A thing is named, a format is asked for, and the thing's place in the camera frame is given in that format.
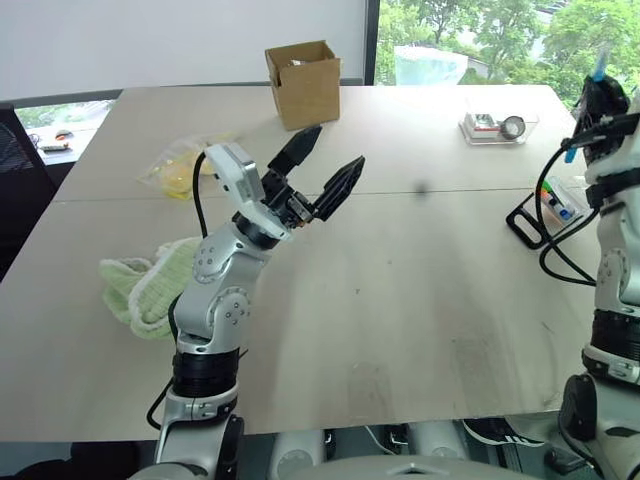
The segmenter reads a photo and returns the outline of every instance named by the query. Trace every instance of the table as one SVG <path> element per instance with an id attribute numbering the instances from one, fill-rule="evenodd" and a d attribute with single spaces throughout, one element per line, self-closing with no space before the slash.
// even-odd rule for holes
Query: table
<path id="1" fill-rule="evenodd" d="M 574 122 L 550 87 L 343 87 L 339 121 L 324 126 L 291 184 L 318 194 L 340 166 L 359 155 L 367 167 L 358 193 L 529 188 L 542 165 L 570 136 Z M 540 123 L 525 145 L 469 146 L 457 122 L 467 98 L 531 109 Z M 169 87 L 124 91 L 70 172 L 57 200 L 161 198 L 136 181 L 174 140 L 233 133 L 264 171 L 293 132 L 277 117 L 269 87 Z M 582 175 L 577 159 L 561 170 Z M 213 181 L 203 196 L 224 196 Z"/>

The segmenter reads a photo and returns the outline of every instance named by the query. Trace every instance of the light green cloth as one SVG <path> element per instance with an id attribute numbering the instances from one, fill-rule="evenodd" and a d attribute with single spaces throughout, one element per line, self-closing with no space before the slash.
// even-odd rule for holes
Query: light green cloth
<path id="1" fill-rule="evenodd" d="M 107 283 L 102 299 L 122 323 L 141 338 L 171 334 L 168 311 L 191 278 L 200 238 L 185 238 L 158 248 L 156 262 L 145 258 L 101 260 L 100 276 Z"/>

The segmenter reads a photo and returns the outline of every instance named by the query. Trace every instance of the brown cardboard box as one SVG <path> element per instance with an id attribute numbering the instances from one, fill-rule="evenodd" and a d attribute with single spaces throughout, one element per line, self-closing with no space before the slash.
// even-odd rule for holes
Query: brown cardboard box
<path id="1" fill-rule="evenodd" d="M 284 128 L 294 130 L 340 117 L 340 59 L 324 40 L 270 48 L 265 56 Z M 294 65 L 292 60 L 304 63 Z"/>

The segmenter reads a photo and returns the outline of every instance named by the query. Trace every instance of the chair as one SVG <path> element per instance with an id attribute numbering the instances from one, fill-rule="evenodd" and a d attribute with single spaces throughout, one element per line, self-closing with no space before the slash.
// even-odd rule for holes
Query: chair
<path id="1" fill-rule="evenodd" d="M 56 190 L 13 105 L 0 104 L 0 281 Z"/>

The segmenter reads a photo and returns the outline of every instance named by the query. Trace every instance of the yellow object in plastic bag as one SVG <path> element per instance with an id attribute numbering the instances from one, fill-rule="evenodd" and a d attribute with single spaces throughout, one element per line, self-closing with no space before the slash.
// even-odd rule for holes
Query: yellow object in plastic bag
<path id="1" fill-rule="evenodd" d="M 230 133 L 215 135 L 191 135 L 171 143 L 156 162 L 138 180 L 172 198 L 191 198 L 193 167 L 198 155 L 216 143 L 233 142 Z M 200 175 L 213 175 L 213 167 L 204 162 Z"/>

